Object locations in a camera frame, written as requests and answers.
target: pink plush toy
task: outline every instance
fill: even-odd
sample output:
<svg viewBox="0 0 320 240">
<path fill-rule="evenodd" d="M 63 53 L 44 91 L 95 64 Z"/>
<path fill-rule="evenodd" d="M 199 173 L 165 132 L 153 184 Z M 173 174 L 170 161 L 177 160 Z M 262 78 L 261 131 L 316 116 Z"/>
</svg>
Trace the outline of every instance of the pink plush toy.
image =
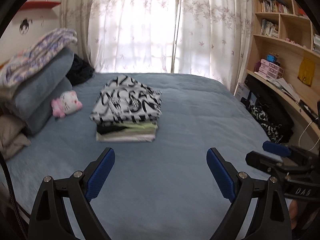
<svg viewBox="0 0 320 240">
<path fill-rule="evenodd" d="M 82 108 L 82 103 L 78 100 L 75 91 L 67 91 L 51 101 L 52 115 L 54 117 L 64 118 L 67 114 L 72 114 Z"/>
</svg>

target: blue box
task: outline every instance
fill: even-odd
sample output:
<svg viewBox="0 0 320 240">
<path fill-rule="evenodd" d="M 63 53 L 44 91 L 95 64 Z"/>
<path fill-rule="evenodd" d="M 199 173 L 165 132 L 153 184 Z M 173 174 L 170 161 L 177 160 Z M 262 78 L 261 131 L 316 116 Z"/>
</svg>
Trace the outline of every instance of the blue box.
<svg viewBox="0 0 320 240">
<path fill-rule="evenodd" d="M 277 58 L 273 55 L 268 54 L 267 61 L 275 63 L 275 62 L 277 62 Z"/>
</svg>

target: red shelf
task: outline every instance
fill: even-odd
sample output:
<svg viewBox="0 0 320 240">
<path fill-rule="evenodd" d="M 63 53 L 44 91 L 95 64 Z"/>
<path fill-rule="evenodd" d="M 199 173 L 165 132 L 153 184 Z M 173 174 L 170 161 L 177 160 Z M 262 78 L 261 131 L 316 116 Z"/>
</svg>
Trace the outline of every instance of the red shelf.
<svg viewBox="0 0 320 240">
<path fill-rule="evenodd" d="M 30 9 L 52 9 L 60 5 L 61 2 L 45 1 L 45 0 L 33 0 L 25 2 L 19 11 L 30 10 Z"/>
</svg>

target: floral curtain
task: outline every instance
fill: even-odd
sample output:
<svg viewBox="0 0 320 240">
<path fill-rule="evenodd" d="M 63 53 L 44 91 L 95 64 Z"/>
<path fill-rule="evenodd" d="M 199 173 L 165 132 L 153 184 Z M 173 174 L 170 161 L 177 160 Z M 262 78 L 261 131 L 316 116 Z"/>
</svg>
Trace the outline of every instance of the floral curtain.
<svg viewBox="0 0 320 240">
<path fill-rule="evenodd" d="M 87 62 L 90 62 L 87 42 L 91 5 L 92 0 L 61 0 L 60 9 L 60 26 L 77 32 L 78 44 L 70 47 Z"/>
<path fill-rule="evenodd" d="M 171 71 L 176 0 L 93 0 L 88 50 L 97 72 Z"/>
<path fill-rule="evenodd" d="M 93 0 L 90 60 L 97 72 L 188 73 L 233 92 L 248 56 L 252 1 Z"/>
<path fill-rule="evenodd" d="M 231 92 L 245 69 L 252 0 L 181 0 L 174 72 L 216 79 Z"/>
</svg>

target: stack of folded clothes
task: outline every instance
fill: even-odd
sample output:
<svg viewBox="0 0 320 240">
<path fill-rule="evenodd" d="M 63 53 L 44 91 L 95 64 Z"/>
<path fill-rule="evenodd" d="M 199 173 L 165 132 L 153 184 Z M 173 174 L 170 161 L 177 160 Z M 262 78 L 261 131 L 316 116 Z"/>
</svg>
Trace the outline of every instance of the stack of folded clothes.
<svg viewBox="0 0 320 240">
<path fill-rule="evenodd" d="M 90 119 L 97 123 L 97 141 L 151 142 L 161 115 L 161 92 L 122 75 L 105 85 Z"/>
<path fill-rule="evenodd" d="M 0 70 L 1 107 L 25 122 L 25 133 L 39 132 L 52 115 L 51 100 L 72 90 L 65 76 L 74 53 L 67 46 L 76 42 L 75 31 L 55 29 Z"/>
</svg>

